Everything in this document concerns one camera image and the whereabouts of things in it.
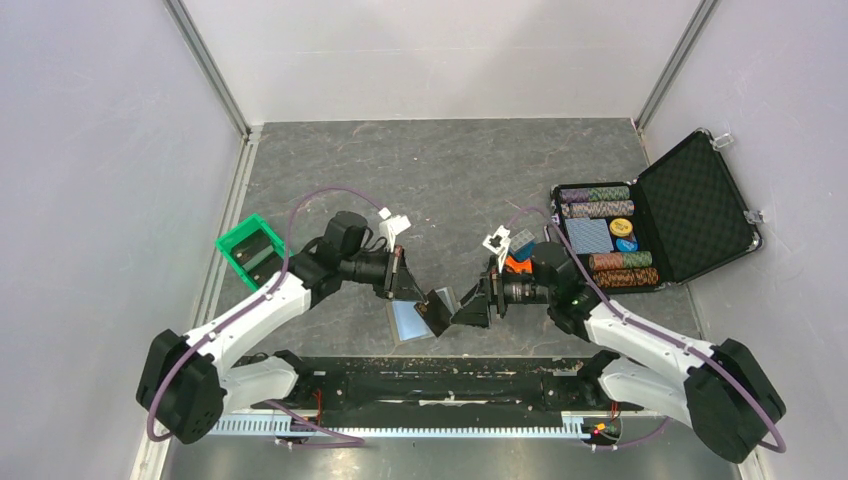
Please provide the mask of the dark credit card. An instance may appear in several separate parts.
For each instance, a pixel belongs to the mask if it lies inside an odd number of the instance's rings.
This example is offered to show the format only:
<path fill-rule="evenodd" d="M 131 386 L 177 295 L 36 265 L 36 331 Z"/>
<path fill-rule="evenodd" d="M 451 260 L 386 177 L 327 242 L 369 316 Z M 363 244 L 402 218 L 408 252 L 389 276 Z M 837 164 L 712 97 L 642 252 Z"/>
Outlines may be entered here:
<path fill-rule="evenodd" d="M 453 313 L 435 290 L 430 290 L 422 302 L 416 302 L 414 309 L 435 337 L 451 326 Z"/>
<path fill-rule="evenodd" d="M 249 256 L 243 256 L 242 257 L 242 262 L 241 262 L 242 268 L 246 271 L 249 271 L 249 270 L 252 270 L 252 269 L 258 267 L 260 264 L 262 264 L 268 258 L 274 256 L 276 254 L 276 251 L 274 249 L 274 245 L 269 243 L 268 245 L 264 246 L 262 249 L 252 248 L 249 251 L 249 253 L 250 253 Z"/>

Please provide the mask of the grey card holder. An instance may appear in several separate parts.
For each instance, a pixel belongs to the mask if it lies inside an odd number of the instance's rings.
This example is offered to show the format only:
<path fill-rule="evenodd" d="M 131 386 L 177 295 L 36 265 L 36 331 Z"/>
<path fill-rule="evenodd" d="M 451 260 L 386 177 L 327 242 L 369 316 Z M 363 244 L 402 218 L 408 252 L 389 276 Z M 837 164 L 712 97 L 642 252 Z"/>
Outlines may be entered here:
<path fill-rule="evenodd" d="M 457 299 L 451 287 L 441 287 L 434 292 L 446 308 L 446 313 L 441 314 L 436 321 L 436 324 L 444 331 L 450 325 L 450 318 L 457 310 Z M 396 345 L 439 336 L 439 333 L 435 333 L 415 309 L 415 305 L 413 301 L 395 300 L 387 306 L 389 327 Z"/>

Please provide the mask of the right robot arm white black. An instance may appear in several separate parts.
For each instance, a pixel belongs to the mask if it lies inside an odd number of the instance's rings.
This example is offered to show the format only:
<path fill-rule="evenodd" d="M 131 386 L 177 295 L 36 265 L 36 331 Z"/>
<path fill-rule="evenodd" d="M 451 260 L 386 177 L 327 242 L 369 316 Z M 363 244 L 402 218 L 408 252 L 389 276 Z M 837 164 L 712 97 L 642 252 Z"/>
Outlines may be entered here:
<path fill-rule="evenodd" d="M 492 255 L 451 324 L 486 327 L 512 305 L 543 304 L 557 328 L 600 349 L 577 373 L 585 405 L 655 411 L 732 463 L 756 447 L 785 452 L 776 425 L 786 404 L 746 345 L 716 345 L 640 317 L 600 291 L 562 244 L 536 245 L 530 263 L 528 273 L 509 272 Z"/>

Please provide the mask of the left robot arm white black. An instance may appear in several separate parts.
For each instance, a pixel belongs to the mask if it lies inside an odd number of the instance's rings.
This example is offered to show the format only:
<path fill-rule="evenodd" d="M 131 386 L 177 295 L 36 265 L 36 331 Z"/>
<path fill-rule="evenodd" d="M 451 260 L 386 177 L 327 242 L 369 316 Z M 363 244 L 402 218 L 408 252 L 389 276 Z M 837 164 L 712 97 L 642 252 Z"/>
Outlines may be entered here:
<path fill-rule="evenodd" d="M 423 291 L 408 269 L 397 237 L 410 228 L 405 215 L 379 212 L 379 250 L 364 245 L 367 220 L 341 211 L 322 236 L 289 257 L 285 270 L 223 315 L 185 334 L 170 329 L 151 342 L 136 391 L 147 411 L 153 441 L 176 438 L 191 444 L 206 436 L 234 410 L 266 400 L 290 407 L 306 405 L 314 394 L 313 379 L 293 360 L 271 355 L 249 365 L 240 359 L 260 340 L 330 295 L 344 283 L 372 287 L 386 300 L 422 301 Z"/>

